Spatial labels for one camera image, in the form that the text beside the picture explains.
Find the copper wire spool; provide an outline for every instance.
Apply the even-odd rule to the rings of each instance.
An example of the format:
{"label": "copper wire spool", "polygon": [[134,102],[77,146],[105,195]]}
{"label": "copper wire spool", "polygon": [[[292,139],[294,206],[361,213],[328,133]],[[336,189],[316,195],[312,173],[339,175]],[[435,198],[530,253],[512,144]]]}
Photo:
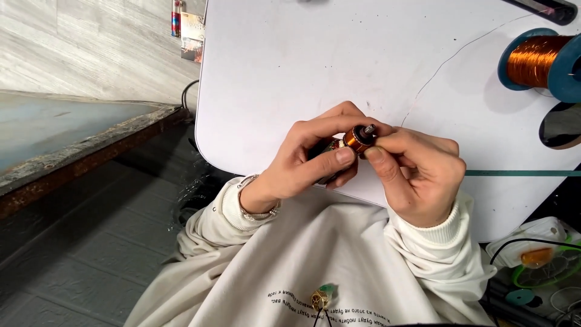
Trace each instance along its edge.
{"label": "copper wire spool", "polygon": [[506,47],[497,73],[510,90],[541,87],[562,102],[581,102],[581,34],[559,35],[547,28],[526,31]]}
{"label": "copper wire spool", "polygon": [[530,87],[548,88],[548,74],[559,51],[573,36],[533,36],[511,52],[507,62],[508,78]]}

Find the wooden floor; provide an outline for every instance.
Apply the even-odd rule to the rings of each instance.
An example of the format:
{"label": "wooden floor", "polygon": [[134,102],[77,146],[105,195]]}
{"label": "wooden floor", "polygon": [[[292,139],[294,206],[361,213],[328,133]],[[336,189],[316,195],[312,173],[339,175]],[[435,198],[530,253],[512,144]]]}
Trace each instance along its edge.
{"label": "wooden floor", "polygon": [[0,89],[180,103],[200,66],[170,23],[171,0],[0,0]]}

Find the white table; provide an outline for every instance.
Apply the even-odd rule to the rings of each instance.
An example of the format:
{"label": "white table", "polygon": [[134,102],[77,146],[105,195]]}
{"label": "white table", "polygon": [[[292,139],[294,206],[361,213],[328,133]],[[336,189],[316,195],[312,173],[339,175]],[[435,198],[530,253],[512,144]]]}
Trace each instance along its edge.
{"label": "white table", "polygon": [[[457,140],[468,169],[574,169],[578,147],[552,150],[539,140],[540,123],[558,101],[504,88],[496,68],[524,31],[572,35],[581,24],[528,15],[500,0],[209,1],[200,152],[229,172],[262,170],[293,122],[349,99],[391,125],[409,113],[404,127]],[[563,179],[466,177],[462,189],[476,198],[474,238],[505,236]],[[366,162],[338,191],[385,205]]]}

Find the rusty metal frame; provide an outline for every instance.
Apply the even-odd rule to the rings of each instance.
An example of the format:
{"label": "rusty metal frame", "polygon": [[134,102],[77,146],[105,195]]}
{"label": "rusty metal frame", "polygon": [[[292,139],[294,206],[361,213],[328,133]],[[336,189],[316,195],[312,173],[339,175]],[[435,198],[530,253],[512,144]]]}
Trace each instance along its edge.
{"label": "rusty metal frame", "polygon": [[185,108],[179,108],[171,115],[156,123],[130,134],[129,136],[111,143],[77,161],[33,181],[24,186],[10,191],[0,197],[0,219],[14,214],[32,202],[40,199],[58,187],[76,179],[92,169],[95,169],[116,156],[143,144],[150,138],[161,134],[185,119],[189,118],[189,112]]}

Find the bracelet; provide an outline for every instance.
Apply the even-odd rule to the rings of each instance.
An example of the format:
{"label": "bracelet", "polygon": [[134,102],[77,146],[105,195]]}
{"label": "bracelet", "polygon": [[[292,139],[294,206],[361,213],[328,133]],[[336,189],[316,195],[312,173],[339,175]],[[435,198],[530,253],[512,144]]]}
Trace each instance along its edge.
{"label": "bracelet", "polygon": [[240,184],[238,184],[238,204],[240,205],[240,211],[242,211],[242,216],[244,216],[244,218],[251,220],[251,221],[263,221],[267,218],[273,217],[278,215],[278,213],[280,212],[280,207],[281,207],[281,200],[278,200],[277,204],[274,206],[274,208],[270,209],[270,211],[268,211],[266,214],[249,214],[248,212],[246,212],[246,210],[244,210],[244,208],[242,208],[242,205],[240,204],[240,196],[242,194],[242,189],[244,189],[248,184],[252,183],[255,179],[258,178],[258,176],[260,176],[259,174],[253,174],[251,176],[248,176],[247,178],[245,178],[243,181],[240,182]]}

